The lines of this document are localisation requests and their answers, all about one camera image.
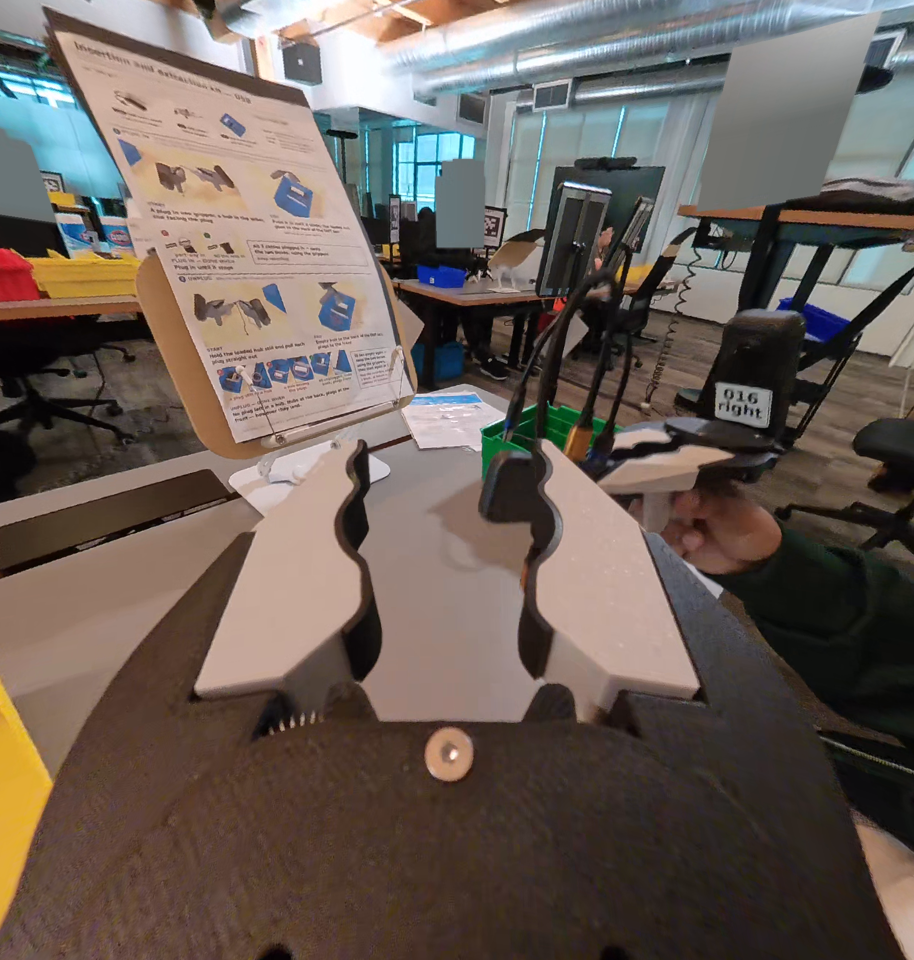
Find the green zip jacket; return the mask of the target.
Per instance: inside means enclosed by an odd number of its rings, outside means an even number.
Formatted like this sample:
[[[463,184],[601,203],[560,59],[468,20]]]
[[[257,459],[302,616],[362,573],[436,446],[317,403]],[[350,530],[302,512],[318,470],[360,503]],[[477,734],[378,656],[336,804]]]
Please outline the green zip jacket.
[[[850,805],[914,852],[914,743],[817,732]]]

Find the person's right forearm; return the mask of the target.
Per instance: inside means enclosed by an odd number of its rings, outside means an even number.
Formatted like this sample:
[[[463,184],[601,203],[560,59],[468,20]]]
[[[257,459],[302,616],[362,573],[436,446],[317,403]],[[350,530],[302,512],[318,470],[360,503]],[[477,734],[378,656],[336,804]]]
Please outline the person's right forearm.
[[[773,556],[711,579],[836,714],[914,748],[914,580],[862,551],[778,529]]]

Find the black cable blue plugs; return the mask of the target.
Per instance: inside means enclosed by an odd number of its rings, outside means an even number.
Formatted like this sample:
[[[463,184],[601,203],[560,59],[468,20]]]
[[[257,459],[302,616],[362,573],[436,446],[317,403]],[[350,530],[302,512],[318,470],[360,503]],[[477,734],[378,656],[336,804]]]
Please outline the black cable blue plugs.
[[[614,344],[619,341],[619,345],[622,346],[621,355],[623,357],[620,380],[616,393],[611,400],[605,426],[601,429],[597,438],[594,439],[588,454],[588,459],[591,462],[600,463],[604,462],[613,450],[617,416],[629,385],[631,369],[634,364],[632,338],[635,321],[632,318],[631,309],[617,305],[616,300],[613,300],[610,305],[613,309],[607,320],[601,350],[587,395],[587,399],[591,402],[591,408],[594,408],[607,372],[607,365],[612,359]]]

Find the black office chair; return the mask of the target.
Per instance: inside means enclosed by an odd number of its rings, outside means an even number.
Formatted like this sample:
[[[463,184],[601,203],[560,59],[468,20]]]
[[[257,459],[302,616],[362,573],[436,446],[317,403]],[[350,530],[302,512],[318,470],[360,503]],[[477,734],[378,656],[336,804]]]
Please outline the black office chair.
[[[23,434],[29,434],[35,427],[52,429],[55,422],[61,420],[104,429],[125,445],[133,443],[134,436],[120,427],[79,412],[85,406],[103,406],[117,417],[123,410],[113,398],[50,399],[32,385],[31,377],[51,374],[66,378],[71,371],[56,366],[60,359],[151,338],[142,313],[136,313],[134,318],[107,322],[100,321],[97,315],[0,320],[0,385],[6,397],[18,399],[16,404],[0,411],[0,426],[15,423]]]
[[[779,521],[788,521],[793,514],[845,522],[872,530],[860,545],[863,551],[899,544],[914,556],[914,419],[883,418],[859,431],[853,442],[854,452],[879,463],[882,473],[871,488],[879,493],[907,493],[911,499],[896,511],[887,511],[855,501],[842,509],[827,509],[790,503],[775,511]]]

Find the large red bin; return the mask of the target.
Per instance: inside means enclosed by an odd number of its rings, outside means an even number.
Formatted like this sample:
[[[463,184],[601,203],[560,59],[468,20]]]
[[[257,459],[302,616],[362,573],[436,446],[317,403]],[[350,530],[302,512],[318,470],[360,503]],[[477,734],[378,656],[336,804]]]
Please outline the large red bin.
[[[40,299],[31,262],[16,251],[0,248],[0,303],[30,302]]]

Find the green plastic bin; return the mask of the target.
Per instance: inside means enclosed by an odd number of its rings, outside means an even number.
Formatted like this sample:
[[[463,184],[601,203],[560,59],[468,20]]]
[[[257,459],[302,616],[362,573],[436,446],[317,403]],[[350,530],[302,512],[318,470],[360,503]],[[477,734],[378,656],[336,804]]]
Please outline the green plastic bin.
[[[536,405],[526,407],[512,434],[504,437],[506,418],[500,418],[480,430],[482,444],[482,479],[487,478],[491,460],[502,451],[531,452],[535,441]],[[547,412],[545,439],[560,451],[564,451],[572,428],[578,422],[580,411],[566,405],[550,406]]]

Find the small yellow storage bin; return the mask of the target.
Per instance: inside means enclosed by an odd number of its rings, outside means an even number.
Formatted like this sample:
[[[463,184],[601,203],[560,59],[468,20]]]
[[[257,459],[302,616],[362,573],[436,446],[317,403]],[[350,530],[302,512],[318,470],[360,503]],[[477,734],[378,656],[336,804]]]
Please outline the small yellow storage bin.
[[[27,262],[38,290],[51,300],[136,297],[141,261],[133,256],[104,258],[91,252],[67,258],[48,250],[47,256]]]

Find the white stand base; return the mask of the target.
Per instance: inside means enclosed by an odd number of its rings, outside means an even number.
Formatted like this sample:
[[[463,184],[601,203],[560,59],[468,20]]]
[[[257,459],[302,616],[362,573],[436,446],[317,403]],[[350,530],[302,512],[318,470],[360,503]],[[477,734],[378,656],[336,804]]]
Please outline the white stand base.
[[[357,445],[347,439],[326,440],[295,452],[272,453],[231,474],[227,482],[263,517],[290,498],[298,506],[287,507],[286,514],[333,517],[354,496],[359,481],[353,472],[356,454]]]

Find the black-framed wooden table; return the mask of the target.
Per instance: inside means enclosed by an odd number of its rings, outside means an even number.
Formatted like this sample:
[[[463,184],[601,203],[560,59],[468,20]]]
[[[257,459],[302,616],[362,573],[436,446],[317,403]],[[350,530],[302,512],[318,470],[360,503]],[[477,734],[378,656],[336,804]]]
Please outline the black-framed wooden table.
[[[711,211],[682,206],[679,214],[698,223],[693,232],[694,249],[698,253],[742,250],[749,254],[737,305],[725,313],[726,321],[743,311],[761,310],[770,305],[777,285],[799,246],[815,250],[790,299],[791,310],[803,314],[835,250],[858,253],[868,249],[914,244],[914,214],[814,210],[785,204]],[[827,341],[802,341],[799,372],[823,361],[832,361],[832,366],[821,383],[802,379],[796,382],[791,404],[809,404],[796,425],[785,427],[783,437],[787,446],[793,446],[810,426],[849,359],[855,354],[866,330],[903,294],[911,282],[914,282],[914,266],[878,293],[867,307]]]

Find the long wooden table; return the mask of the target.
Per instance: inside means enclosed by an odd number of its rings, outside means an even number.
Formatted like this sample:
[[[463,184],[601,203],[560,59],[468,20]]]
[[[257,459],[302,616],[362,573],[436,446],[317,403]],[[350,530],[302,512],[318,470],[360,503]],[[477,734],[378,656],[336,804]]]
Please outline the long wooden table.
[[[0,322],[80,317],[101,315],[137,314],[142,312],[136,296],[103,295],[84,297],[43,297],[37,299],[0,301]]]

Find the wooden work table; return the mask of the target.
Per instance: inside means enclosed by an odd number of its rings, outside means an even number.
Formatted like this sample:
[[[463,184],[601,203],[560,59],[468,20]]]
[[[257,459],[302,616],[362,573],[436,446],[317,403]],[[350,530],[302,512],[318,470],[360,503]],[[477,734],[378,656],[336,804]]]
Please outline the wooden work table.
[[[417,279],[394,279],[394,291],[400,298],[417,298],[420,310],[417,315],[423,320],[424,330],[420,341],[424,345],[423,366],[418,374],[419,385],[433,391],[437,388],[436,355],[440,338],[440,309],[447,306],[461,315],[480,315],[491,320],[498,317],[512,318],[510,369],[520,370],[521,360],[528,362],[533,355],[537,338],[538,319],[542,313],[551,311],[555,299],[539,296],[533,291],[495,292],[487,286],[483,289],[464,286],[462,289],[440,288]]]

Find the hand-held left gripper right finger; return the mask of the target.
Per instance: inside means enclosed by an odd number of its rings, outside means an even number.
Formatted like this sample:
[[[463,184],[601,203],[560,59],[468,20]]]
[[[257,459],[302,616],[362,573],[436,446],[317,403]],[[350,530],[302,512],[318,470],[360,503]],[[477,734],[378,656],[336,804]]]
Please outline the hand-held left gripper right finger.
[[[580,722],[603,722],[624,693],[694,701],[698,672],[636,520],[551,442],[533,457],[527,670],[566,688]]]

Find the silver ventilation ducts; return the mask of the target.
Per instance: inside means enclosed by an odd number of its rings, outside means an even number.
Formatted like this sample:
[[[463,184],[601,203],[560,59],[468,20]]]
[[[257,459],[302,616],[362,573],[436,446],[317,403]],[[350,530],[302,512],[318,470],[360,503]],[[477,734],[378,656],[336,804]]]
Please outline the silver ventilation ducts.
[[[416,12],[418,2],[216,2],[212,22],[284,46],[354,33],[377,19],[417,29],[376,43],[382,69],[408,77],[418,98],[511,89],[534,82],[708,56],[849,18],[914,21],[908,1],[580,1],[489,2],[447,23]]]

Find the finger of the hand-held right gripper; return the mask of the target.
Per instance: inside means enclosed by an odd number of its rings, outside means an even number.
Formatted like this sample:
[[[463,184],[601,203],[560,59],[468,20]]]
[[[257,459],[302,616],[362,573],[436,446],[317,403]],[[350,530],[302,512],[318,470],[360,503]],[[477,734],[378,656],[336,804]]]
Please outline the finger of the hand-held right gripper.
[[[726,464],[734,457],[733,453],[715,447],[681,446],[624,460],[596,484],[611,496],[674,495],[696,486],[702,469]]]
[[[680,434],[668,433],[659,426],[624,429],[614,434],[612,461],[629,462],[680,449],[686,443]]]

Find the person's right hand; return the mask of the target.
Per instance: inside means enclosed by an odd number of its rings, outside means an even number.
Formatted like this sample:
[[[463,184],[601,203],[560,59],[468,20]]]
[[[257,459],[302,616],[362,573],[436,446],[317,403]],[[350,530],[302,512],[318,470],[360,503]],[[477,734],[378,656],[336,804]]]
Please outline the person's right hand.
[[[676,495],[661,537],[680,558],[714,579],[762,566],[779,550],[783,531],[738,488],[697,487]]]

